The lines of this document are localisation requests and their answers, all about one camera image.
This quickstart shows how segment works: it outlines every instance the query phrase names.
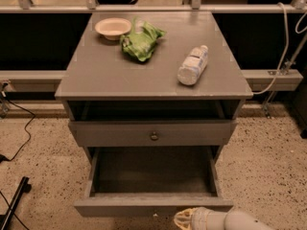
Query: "black cable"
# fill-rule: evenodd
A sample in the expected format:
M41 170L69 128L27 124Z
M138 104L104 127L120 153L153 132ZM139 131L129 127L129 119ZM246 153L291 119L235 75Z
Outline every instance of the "black cable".
M2 85L2 91L4 91L4 89L6 88L6 86L7 86L7 84L3 84L3 85ZM20 108L20 109L22 109L22 110L28 112L28 113L30 113L30 114L32 115L32 118L31 118L31 119L28 121L28 123L24 126L24 130L25 130L25 131L28 133L28 135L29 135L28 140L27 140L23 145L21 145L21 147L18 149L18 151L16 152L16 154L15 154L11 159L10 159L10 158L7 158L6 156L4 156L4 155L2 155L2 154L0 154L0 163L1 163L1 161L8 161L8 162L11 162L11 161L17 156L17 154L22 150L22 148L23 148L24 146L26 146L26 144L31 140L31 133L28 131L27 127L28 127L28 125L31 123L31 121L35 118L35 114L34 114L32 111L30 111L30 110L28 110L28 109L26 109L26 108L24 108L24 107L22 107L22 106L20 106L20 105L18 105L18 104L15 104L15 103L11 102L10 100L8 100L7 97L5 97L5 100L6 100L8 103L10 103L10 104L12 104L12 105L14 105L14 106L16 106L16 107L18 107L18 108Z
M9 206L9 209L11 210L10 204L9 204L8 200L7 200L7 199L5 198L5 196L2 194L1 190L0 190L0 195L1 195L1 196L3 197L3 199L6 201L6 203L7 203L8 206ZM13 215L16 217L16 219L18 219L18 221L20 222L20 224L23 225L23 227L24 227L25 229L30 230L30 229L25 225L25 223L23 223L22 220L21 220L16 214L13 214Z

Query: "floor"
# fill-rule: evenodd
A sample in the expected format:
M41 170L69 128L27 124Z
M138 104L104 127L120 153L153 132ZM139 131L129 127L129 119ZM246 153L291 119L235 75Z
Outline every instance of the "floor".
M83 218L73 207L83 198L90 165L68 129L61 105L30 108L32 138L12 162L0 164L0 190L8 199L22 178L32 189L16 214L29 229L177 229L173 218ZM217 162L223 198L278 230L307 229L307 140L300 138L294 114L271 105L272 118L259 104L246 104L238 126ZM0 120L0 153L11 158L27 140L29 115L16 108ZM7 209L0 198L0 214ZM24 229L13 218L10 229Z

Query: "plastic bag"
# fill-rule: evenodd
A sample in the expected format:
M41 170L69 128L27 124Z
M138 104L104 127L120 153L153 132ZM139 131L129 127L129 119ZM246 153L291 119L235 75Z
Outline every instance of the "plastic bag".
M156 45L156 40L166 34L151 23L134 18L131 32L121 36L120 43L123 52L139 61L149 59Z

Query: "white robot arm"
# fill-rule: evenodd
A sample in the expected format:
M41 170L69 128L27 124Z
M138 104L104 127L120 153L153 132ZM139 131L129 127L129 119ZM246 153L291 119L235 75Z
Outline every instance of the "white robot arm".
M174 222L182 230L273 230L243 211L217 212L204 207L178 212Z

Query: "open drawer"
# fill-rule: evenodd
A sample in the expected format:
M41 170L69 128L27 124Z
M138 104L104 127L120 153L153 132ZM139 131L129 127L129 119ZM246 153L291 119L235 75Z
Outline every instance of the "open drawer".
M189 207L229 210L210 147L95 148L84 217L174 215Z
M220 146L235 127L234 120L69 123L80 147Z

